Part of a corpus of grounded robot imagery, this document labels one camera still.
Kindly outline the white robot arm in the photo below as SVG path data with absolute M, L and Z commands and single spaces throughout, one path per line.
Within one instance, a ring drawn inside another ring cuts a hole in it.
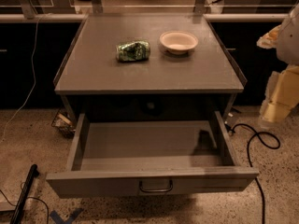
M 278 59 L 288 65 L 268 79 L 260 121 L 270 126 L 283 121 L 299 104 L 299 4 L 280 25 L 260 37 L 257 46 L 275 49 Z

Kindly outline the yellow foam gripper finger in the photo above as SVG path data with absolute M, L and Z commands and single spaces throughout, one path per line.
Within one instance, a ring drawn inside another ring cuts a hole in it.
M 279 29 L 280 25 L 261 36 L 257 41 L 257 46 L 262 49 L 274 49 L 277 46 Z
M 260 119 L 280 123 L 299 104 L 299 66 L 288 65 L 282 72 L 273 72 L 268 79 Z

